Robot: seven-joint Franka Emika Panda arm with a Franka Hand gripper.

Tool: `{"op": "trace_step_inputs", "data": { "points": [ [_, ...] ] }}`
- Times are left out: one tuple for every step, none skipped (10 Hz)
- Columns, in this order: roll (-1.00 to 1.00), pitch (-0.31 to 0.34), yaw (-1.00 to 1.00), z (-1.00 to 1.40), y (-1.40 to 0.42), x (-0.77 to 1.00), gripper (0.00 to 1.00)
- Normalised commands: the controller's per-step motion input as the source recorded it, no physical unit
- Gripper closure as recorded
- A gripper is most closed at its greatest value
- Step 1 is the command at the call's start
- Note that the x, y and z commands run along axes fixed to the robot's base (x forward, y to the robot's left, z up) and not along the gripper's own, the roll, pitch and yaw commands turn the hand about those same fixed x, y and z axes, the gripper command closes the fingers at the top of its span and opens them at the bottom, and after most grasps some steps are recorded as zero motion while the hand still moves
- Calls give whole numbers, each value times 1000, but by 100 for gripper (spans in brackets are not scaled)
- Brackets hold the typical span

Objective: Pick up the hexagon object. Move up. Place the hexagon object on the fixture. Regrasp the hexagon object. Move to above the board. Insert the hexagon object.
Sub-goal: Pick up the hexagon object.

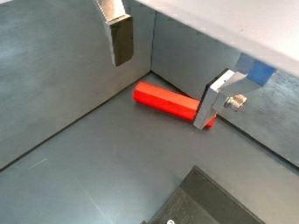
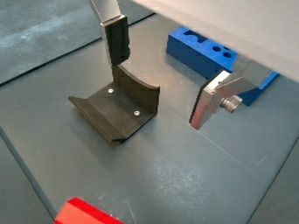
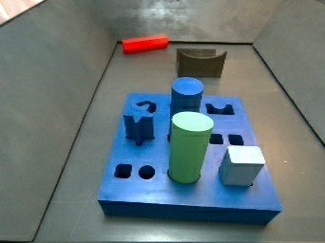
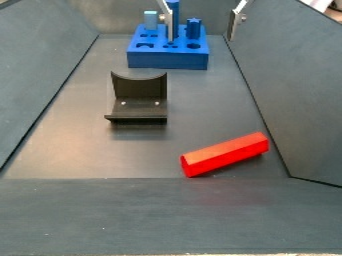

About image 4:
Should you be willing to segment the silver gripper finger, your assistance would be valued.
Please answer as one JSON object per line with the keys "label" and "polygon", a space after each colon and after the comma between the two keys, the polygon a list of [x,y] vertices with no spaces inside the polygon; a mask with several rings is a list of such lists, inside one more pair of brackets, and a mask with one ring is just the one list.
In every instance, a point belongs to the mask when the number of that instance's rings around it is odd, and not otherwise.
{"label": "silver gripper finger", "polygon": [[169,42],[174,41],[174,12],[173,9],[169,7],[166,0],[157,0],[158,5],[162,9],[165,15],[165,23],[168,26],[168,38]]}
{"label": "silver gripper finger", "polygon": [[246,20],[244,10],[249,6],[250,0],[241,0],[237,7],[230,11],[228,39],[234,40],[238,25]]}

